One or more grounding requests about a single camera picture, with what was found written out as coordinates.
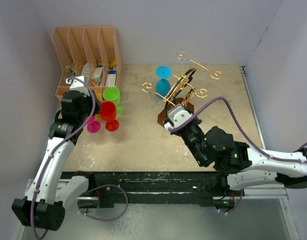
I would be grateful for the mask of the red wine glass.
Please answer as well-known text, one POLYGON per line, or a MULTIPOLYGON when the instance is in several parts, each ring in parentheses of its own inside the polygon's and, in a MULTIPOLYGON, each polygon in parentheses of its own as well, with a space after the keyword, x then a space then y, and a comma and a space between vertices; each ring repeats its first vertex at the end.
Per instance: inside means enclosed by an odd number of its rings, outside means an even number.
POLYGON ((116 131, 120 124, 117 118, 117 108, 113 102, 105 101, 100 105, 100 116, 105 121, 105 128, 109 132, 116 131))

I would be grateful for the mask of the magenta wine glass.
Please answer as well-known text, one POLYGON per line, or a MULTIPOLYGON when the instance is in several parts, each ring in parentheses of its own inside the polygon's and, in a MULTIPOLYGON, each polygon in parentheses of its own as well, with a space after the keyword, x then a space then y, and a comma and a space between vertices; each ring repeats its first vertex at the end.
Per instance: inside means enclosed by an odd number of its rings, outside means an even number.
POLYGON ((97 133, 101 129, 101 123, 96 120, 95 116, 92 116, 87 122, 86 129, 89 133, 97 133))

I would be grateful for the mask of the green wine glass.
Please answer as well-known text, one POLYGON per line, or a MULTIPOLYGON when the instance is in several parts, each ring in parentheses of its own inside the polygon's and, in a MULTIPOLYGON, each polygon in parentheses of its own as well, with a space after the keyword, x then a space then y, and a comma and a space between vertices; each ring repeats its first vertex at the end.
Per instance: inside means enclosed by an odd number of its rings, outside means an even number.
POLYGON ((104 89, 102 92, 102 97, 107 102, 112 102, 116 106, 117 116, 121 116, 124 112, 123 107, 121 106, 121 95, 120 91, 115 86, 109 86, 104 89))

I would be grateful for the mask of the blue wine glass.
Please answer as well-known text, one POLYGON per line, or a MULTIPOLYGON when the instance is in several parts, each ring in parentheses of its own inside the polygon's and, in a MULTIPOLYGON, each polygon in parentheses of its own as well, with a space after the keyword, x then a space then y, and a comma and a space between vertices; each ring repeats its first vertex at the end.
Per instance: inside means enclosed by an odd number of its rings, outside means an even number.
POLYGON ((156 76, 159 78, 155 86, 155 92, 158 93, 157 97, 163 99, 171 90, 171 84, 168 78, 172 76, 172 70, 166 65, 159 66, 156 71, 156 76))

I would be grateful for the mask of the yellow wine glass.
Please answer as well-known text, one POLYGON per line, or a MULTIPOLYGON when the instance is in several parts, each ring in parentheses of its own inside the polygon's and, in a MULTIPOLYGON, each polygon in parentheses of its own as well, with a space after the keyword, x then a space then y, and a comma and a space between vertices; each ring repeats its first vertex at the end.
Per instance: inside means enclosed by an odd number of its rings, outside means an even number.
POLYGON ((98 100, 98 101, 102 101, 102 97, 101 97, 101 94, 99 94, 97 91, 95 91, 95 90, 93 90, 93 93, 94 93, 94 95, 95 95, 95 97, 96 97, 96 99, 98 100))

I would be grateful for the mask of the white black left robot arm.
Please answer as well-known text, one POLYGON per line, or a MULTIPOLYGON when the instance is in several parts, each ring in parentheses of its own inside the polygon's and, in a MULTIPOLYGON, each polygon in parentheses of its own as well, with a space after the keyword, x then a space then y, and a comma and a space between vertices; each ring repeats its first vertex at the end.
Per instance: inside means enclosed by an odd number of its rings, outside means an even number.
POLYGON ((22 199, 14 199, 11 209, 23 226, 56 231, 62 225, 66 208, 80 193, 91 196, 96 183, 84 175, 74 176, 58 190, 64 165, 73 151, 83 123, 100 113, 93 90, 69 90, 61 99, 61 109, 50 126, 46 152, 39 170, 22 199))

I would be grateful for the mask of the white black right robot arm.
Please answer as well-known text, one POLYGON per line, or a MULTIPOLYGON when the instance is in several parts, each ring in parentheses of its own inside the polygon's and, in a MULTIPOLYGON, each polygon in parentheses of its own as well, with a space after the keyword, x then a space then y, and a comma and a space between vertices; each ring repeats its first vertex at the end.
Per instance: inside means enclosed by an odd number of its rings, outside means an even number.
POLYGON ((294 152, 257 150, 235 141, 232 134, 217 126, 204 133, 200 123, 195 119, 175 135, 182 138, 200 167, 212 165, 218 172, 215 188, 220 195, 265 184, 307 188, 307 148, 294 152))

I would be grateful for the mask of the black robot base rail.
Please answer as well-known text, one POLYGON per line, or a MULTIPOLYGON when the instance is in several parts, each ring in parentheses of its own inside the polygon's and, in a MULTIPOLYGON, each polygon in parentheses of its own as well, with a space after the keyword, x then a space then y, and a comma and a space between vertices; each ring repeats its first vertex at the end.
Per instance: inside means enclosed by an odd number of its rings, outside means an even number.
POLYGON ((113 208, 115 204, 178 204, 232 209, 244 190, 231 190, 226 175, 205 171, 63 172, 62 180, 87 177, 88 193, 81 202, 113 208))

